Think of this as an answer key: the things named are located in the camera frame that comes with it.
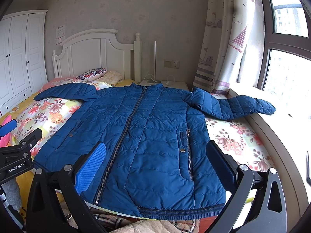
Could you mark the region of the grey gloved left hand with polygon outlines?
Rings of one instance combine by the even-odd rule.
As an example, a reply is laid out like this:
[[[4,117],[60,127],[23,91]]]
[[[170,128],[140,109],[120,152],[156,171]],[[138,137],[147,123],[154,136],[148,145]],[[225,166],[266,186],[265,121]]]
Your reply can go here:
[[[19,211],[22,207],[22,199],[20,195],[19,185],[16,179],[11,179],[8,182],[1,185],[3,188],[8,203],[14,210]]]

